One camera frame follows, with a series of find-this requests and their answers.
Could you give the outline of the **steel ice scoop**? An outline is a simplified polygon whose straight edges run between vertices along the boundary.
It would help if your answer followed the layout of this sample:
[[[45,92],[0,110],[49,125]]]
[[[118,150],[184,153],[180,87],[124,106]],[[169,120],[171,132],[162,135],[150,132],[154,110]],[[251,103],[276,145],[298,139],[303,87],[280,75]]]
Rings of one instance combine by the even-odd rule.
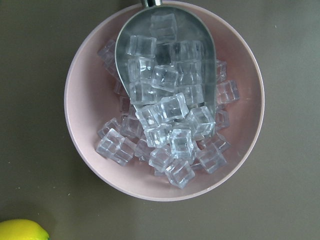
[[[216,112],[216,48],[204,22],[190,11],[160,0],[143,0],[143,9],[134,14],[120,30],[115,45],[115,65],[125,91],[130,91],[128,60],[132,57],[154,58],[160,65],[183,60],[200,60],[199,72],[208,88],[203,104]]]

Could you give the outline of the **yellow lemon upper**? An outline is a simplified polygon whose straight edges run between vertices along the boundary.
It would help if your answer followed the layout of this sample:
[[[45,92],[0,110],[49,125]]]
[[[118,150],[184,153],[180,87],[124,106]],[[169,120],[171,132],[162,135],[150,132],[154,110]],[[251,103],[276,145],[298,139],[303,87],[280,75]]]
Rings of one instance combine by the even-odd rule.
[[[37,222],[28,219],[10,219],[0,223],[1,240],[50,240],[48,232]]]

